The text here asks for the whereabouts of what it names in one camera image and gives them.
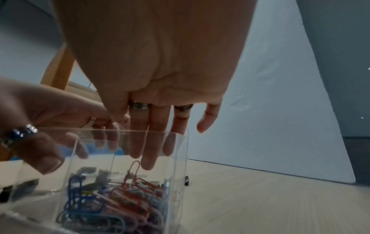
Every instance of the pile of paper clips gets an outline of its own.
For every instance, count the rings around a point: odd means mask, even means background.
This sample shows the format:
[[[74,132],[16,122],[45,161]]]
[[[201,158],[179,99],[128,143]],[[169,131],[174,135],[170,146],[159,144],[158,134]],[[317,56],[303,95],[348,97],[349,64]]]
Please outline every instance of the pile of paper clips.
[[[63,228],[82,234],[163,233],[168,210],[167,183],[156,185],[136,176],[129,183],[135,161],[123,183],[109,182],[86,190],[81,176],[68,183],[68,201],[58,215]]]

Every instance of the person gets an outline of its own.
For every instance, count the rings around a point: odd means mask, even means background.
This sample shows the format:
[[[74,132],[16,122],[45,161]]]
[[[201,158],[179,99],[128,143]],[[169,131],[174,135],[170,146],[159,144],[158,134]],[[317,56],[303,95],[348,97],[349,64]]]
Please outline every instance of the person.
[[[200,133],[216,121],[256,0],[51,3],[68,47],[115,121],[129,109],[131,130],[165,131],[175,106],[171,132],[184,134],[195,103],[207,103]],[[134,138],[130,155],[152,165],[163,140]],[[167,138],[164,146],[170,144]]]
[[[129,116],[119,124],[129,124]],[[37,132],[37,128],[79,128],[90,122],[97,147],[118,147],[119,126],[98,102],[42,85],[0,77],[0,144],[42,174],[57,170],[64,162],[58,144],[74,148],[78,136],[67,130]],[[87,158],[86,146],[77,141],[76,154]]]

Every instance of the white backdrop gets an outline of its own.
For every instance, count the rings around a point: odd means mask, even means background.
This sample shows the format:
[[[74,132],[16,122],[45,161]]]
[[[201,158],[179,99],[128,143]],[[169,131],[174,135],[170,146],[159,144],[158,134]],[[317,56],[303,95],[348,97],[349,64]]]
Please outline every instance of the white backdrop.
[[[355,182],[295,0],[258,1],[219,118],[200,135],[203,111],[192,110],[190,159]]]

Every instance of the clear plastic container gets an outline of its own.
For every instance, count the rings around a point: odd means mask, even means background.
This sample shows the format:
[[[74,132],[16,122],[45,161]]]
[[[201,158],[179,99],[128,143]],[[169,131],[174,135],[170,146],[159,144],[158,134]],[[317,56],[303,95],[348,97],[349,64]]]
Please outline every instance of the clear plastic container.
[[[10,195],[11,209],[5,215],[6,221],[1,222],[5,233],[22,233],[23,229],[46,234],[177,232],[182,215],[187,134],[120,131],[119,150],[113,152],[107,147],[112,142],[95,140],[109,133],[104,130],[40,131],[53,136],[72,132],[79,140],[73,149],[59,146],[65,161],[50,174],[42,175],[23,163]],[[160,152],[151,155],[154,161],[158,155],[153,169],[140,166],[142,157],[130,157],[131,149],[138,147],[133,139],[146,139],[147,150]],[[166,139],[170,147],[165,151],[172,152],[170,156],[163,153]],[[87,150],[88,158],[80,158],[80,150]],[[25,182],[31,185],[24,189]]]

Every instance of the ring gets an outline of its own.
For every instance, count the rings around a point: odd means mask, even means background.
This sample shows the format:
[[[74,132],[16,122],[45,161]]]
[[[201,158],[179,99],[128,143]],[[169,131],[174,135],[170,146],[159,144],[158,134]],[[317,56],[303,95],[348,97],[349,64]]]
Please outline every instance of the ring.
[[[185,105],[185,106],[174,106],[174,108],[177,109],[177,110],[179,110],[179,111],[188,111],[193,106],[194,106],[194,104],[189,104],[189,105]]]
[[[96,118],[95,117],[90,117],[90,120],[88,123],[82,125],[80,128],[83,128],[85,126],[93,126],[95,124]]]
[[[38,130],[33,125],[28,124],[25,127],[13,129],[5,137],[0,138],[0,145],[9,148],[15,141],[22,140],[30,135],[37,133]]]
[[[148,109],[151,106],[151,104],[130,102],[129,103],[129,106],[132,109],[141,109],[141,110],[144,110],[144,109]]]

